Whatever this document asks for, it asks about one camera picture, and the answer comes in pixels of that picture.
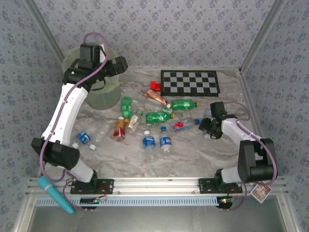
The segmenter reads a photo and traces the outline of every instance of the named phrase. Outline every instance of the gray floor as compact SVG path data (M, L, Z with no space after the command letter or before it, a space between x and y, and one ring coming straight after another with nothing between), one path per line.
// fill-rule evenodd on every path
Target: gray floor
M28 232L285 232L275 197L249 197L242 208L214 206L101 207L69 215L59 207L36 207Z

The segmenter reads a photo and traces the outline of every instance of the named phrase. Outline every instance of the small tag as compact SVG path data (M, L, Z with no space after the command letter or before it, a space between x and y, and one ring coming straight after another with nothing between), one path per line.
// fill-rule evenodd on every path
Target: small tag
M270 194L271 188L267 185L257 184L251 191L251 195L259 202L263 203L266 197Z

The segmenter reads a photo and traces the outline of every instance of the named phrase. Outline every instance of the metal bracket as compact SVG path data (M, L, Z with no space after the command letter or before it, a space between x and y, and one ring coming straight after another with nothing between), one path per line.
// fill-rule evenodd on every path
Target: metal bracket
M92 195L102 195L104 194L104 190L100 187L106 189L106 194L112 194L114 188L114 180L113 179L98 179L98 187L92 192ZM71 186L71 194L89 194L87 191L83 191L76 182L72 183Z
M235 188L237 193L242 193L242 187L238 187L236 183L220 185L218 189L214 178L202 178L198 179L199 193L209 194L209 193L226 193L228 194L231 188Z

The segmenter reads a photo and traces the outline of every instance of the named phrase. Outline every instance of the small juice bottle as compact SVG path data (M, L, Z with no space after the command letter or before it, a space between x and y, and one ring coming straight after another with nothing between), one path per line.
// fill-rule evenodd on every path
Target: small juice bottle
M119 117L118 121L115 123L112 139L118 142L123 141L125 139L125 125L123 117Z

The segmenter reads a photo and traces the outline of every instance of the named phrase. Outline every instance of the red toy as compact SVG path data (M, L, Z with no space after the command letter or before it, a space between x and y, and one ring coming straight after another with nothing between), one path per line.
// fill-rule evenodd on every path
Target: red toy
M161 91L161 84L157 84L155 81L150 82L150 89L152 89L155 92Z

